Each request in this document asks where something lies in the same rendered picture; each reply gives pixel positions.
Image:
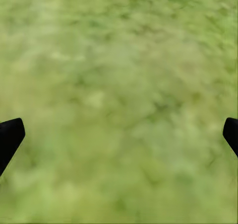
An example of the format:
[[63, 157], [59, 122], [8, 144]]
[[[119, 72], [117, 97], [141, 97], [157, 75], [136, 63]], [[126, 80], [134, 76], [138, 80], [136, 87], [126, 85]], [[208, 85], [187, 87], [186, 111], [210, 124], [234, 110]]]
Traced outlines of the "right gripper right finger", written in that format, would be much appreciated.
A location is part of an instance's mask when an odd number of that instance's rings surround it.
[[226, 119], [223, 136], [238, 157], [238, 119]]

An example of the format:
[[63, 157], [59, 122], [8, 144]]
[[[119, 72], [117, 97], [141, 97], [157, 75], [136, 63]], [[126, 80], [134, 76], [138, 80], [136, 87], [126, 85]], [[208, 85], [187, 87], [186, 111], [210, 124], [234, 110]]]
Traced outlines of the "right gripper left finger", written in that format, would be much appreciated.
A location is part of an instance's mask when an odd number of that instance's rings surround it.
[[0, 123], [0, 176], [25, 137], [21, 118]]

